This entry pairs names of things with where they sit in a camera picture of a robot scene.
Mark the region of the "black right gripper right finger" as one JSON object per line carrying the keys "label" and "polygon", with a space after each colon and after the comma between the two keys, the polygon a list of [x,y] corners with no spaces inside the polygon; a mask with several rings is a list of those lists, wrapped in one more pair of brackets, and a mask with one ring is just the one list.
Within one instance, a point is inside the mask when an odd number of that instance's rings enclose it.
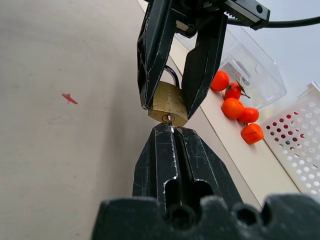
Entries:
{"label": "black right gripper right finger", "polygon": [[194,130],[177,127],[175,146],[184,203],[199,208],[206,196],[221,198],[228,208],[243,203],[226,165]]}

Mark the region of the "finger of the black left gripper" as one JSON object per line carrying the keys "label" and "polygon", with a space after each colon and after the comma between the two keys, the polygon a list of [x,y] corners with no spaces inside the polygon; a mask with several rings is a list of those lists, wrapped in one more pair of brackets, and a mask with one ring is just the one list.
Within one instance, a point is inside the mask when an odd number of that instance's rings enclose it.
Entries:
{"label": "finger of the black left gripper", "polygon": [[228,16],[218,11],[202,19],[195,47],[188,52],[182,76],[182,95],[190,119],[206,98],[222,57]]}
{"label": "finger of the black left gripper", "polygon": [[149,0],[137,40],[137,83],[141,107],[149,109],[167,63],[176,29],[174,0]]}

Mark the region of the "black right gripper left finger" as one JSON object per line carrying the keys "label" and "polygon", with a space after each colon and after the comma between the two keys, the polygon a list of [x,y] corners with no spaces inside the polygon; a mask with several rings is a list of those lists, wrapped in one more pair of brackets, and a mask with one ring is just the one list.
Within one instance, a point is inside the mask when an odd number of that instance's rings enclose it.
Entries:
{"label": "black right gripper left finger", "polygon": [[155,126],[134,169],[132,195],[153,197],[167,211],[180,203],[178,155],[168,125]]}

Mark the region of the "brass padlock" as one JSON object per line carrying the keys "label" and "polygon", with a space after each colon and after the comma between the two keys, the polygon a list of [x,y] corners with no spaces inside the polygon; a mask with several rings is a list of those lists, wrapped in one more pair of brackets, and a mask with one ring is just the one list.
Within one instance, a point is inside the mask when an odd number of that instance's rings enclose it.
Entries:
{"label": "brass padlock", "polygon": [[188,122],[188,114],[179,79],[170,66],[166,65],[164,70],[173,78],[173,84],[158,82],[148,116],[161,123],[168,123],[170,119],[172,125],[183,127]]}

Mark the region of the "orange tomato top left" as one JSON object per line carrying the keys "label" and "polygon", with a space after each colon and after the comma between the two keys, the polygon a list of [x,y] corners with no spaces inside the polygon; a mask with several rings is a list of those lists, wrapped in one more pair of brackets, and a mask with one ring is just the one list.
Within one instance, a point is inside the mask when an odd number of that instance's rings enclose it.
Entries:
{"label": "orange tomato top left", "polygon": [[229,75],[225,71],[219,70],[214,76],[212,83],[210,85],[210,88],[213,91],[221,92],[225,90],[229,84],[230,84]]}

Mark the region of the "orange tomato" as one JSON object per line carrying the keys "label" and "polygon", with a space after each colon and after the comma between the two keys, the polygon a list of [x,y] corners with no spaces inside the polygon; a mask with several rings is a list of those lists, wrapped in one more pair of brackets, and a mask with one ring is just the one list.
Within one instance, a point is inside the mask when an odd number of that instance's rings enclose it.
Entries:
{"label": "orange tomato", "polygon": [[219,70],[214,76],[212,83],[210,85],[210,88],[213,91],[221,92],[225,90],[229,84],[230,84],[229,75],[225,71]]}
{"label": "orange tomato", "polygon": [[251,123],[242,129],[241,136],[247,144],[253,145],[264,138],[264,132],[258,124]]}
{"label": "orange tomato", "polygon": [[237,120],[244,124],[250,124],[256,122],[259,116],[259,111],[256,108],[245,107],[243,114]]}
{"label": "orange tomato", "polygon": [[221,105],[222,112],[230,119],[240,118],[244,112],[245,107],[242,102],[236,98],[227,98]]}

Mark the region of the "red tomato with stem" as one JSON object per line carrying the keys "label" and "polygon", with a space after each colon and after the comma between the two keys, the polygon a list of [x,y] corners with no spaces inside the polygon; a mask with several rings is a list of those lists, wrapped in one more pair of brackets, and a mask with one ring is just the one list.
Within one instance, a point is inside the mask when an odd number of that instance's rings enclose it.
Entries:
{"label": "red tomato with stem", "polygon": [[245,96],[248,99],[251,98],[249,95],[245,93],[244,88],[241,85],[239,85],[238,82],[231,82],[225,89],[223,99],[226,100],[229,98],[234,98],[239,100],[241,96]]}

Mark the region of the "orange tomato centre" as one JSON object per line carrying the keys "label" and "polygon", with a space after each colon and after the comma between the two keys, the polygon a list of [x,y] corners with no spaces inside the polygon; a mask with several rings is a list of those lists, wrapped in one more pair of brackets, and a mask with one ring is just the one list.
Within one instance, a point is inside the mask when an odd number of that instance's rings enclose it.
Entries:
{"label": "orange tomato centre", "polygon": [[222,112],[230,119],[240,118],[244,112],[245,107],[242,102],[236,98],[227,98],[221,105]]}

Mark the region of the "orange tomato bottom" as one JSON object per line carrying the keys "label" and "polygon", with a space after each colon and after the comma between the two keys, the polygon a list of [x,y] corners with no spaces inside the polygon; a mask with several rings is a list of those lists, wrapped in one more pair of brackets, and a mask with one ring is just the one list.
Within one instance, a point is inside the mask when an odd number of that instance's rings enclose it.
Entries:
{"label": "orange tomato bottom", "polygon": [[251,123],[242,129],[241,136],[247,144],[253,145],[264,138],[264,132],[258,124]]}

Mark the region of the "clear plastic container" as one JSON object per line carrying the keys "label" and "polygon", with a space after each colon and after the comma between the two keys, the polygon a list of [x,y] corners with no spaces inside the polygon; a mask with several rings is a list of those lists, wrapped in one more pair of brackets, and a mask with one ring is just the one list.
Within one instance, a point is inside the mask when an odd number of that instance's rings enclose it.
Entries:
{"label": "clear plastic container", "polygon": [[287,94],[277,64],[243,28],[226,30],[219,69],[240,83],[247,107],[260,111]]}

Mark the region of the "orange tomato right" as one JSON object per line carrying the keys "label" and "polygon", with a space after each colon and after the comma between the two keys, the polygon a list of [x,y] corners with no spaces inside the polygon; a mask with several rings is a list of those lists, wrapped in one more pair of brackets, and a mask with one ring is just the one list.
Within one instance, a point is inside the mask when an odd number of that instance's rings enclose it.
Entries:
{"label": "orange tomato right", "polygon": [[256,122],[259,116],[259,111],[256,108],[245,107],[243,114],[237,120],[244,124],[250,124]]}

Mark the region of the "red tape mark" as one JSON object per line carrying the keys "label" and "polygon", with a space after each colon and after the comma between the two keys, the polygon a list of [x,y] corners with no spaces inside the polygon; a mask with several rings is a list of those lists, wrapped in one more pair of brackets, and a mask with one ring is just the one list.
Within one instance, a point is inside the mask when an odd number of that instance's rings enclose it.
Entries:
{"label": "red tape mark", "polygon": [[78,102],[71,97],[70,93],[62,93],[61,96],[67,100],[67,103],[78,105]]}

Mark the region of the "white perforated plastic basket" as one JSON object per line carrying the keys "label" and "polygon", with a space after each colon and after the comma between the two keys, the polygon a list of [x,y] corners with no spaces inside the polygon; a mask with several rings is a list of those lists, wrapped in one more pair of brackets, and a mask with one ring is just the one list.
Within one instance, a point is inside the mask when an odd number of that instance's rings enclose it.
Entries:
{"label": "white perforated plastic basket", "polygon": [[320,85],[261,124],[264,140],[302,193],[320,198]]}

